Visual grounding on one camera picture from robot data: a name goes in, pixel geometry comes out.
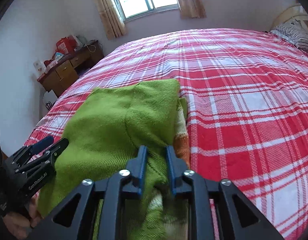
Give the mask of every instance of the red and white plaid blanket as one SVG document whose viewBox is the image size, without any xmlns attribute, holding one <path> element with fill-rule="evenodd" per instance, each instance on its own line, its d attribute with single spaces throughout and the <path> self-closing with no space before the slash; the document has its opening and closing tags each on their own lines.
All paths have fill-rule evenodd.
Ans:
<svg viewBox="0 0 308 240">
<path fill-rule="evenodd" d="M 167 78 L 188 101 L 191 169 L 231 179 L 297 239 L 308 222 L 308 54 L 273 34 L 189 30 L 122 45 L 63 93 L 26 145 L 59 139 L 95 87 Z"/>
</svg>

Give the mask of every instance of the desk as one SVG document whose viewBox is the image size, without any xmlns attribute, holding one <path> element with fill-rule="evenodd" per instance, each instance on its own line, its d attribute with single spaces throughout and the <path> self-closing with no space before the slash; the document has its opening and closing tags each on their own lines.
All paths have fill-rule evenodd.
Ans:
<svg viewBox="0 0 308 240">
<path fill-rule="evenodd" d="M 80 73 L 92 68 L 104 58 L 98 41 L 92 41 L 90 45 L 62 57 L 57 65 L 52 67 L 48 73 L 42 74 L 37 81 L 47 92 L 53 90 L 55 95 L 60 97 L 67 88 L 75 83 Z"/>
</svg>

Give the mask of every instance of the silver screw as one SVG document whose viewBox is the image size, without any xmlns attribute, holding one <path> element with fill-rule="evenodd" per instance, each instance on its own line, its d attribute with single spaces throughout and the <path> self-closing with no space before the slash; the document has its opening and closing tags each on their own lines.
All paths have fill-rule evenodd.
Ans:
<svg viewBox="0 0 308 240">
<path fill-rule="evenodd" d="M 84 186 L 89 186 L 93 183 L 93 181 L 91 179 L 83 179 L 83 181 L 81 182 Z"/>
<path fill-rule="evenodd" d="M 121 171 L 119 171 L 119 175 L 126 177 L 126 176 L 130 175 L 130 171 L 129 170 L 121 170 Z"/>
<path fill-rule="evenodd" d="M 229 179 L 222 179 L 221 180 L 221 184 L 224 185 L 224 186 L 229 186 L 231 185 L 231 181 Z"/>
<path fill-rule="evenodd" d="M 194 175 L 194 173 L 195 173 L 195 171 L 192 171 L 192 170 L 186 170 L 186 171 L 184 171 L 184 175 L 185 176 L 193 176 Z"/>
</svg>

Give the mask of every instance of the white wall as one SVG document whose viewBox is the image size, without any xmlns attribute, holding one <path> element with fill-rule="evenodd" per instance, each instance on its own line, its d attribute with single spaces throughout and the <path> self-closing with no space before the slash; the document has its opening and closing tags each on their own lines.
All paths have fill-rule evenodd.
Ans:
<svg viewBox="0 0 308 240">
<path fill-rule="evenodd" d="M 269 30 L 273 20 L 295 0 L 203 0 L 207 18 L 181 20 L 178 10 L 145 16 L 126 24 L 128 35 L 108 41 L 94 0 L 63 0 L 75 34 L 98 39 L 107 55 L 116 47 L 140 38 L 194 28 Z"/>
<path fill-rule="evenodd" d="M 15 0 L 0 21 L 0 142 L 11 155 L 39 121 L 33 62 L 50 59 L 68 35 L 57 0 Z"/>
</svg>

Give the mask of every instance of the green knit fabric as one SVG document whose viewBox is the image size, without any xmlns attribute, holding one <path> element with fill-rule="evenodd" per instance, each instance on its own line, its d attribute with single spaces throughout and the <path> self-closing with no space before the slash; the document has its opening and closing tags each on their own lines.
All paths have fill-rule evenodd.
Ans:
<svg viewBox="0 0 308 240">
<path fill-rule="evenodd" d="M 41 214 L 46 216 L 83 179 L 96 181 L 123 169 L 146 145 L 143 198 L 126 203 L 128 239 L 164 239 L 163 209 L 148 205 L 157 190 L 168 192 L 165 146 L 175 136 L 179 89 L 175 79 L 94 89 L 66 125 L 63 137 L 69 145 L 55 163 L 56 177 L 41 190 Z"/>
</svg>

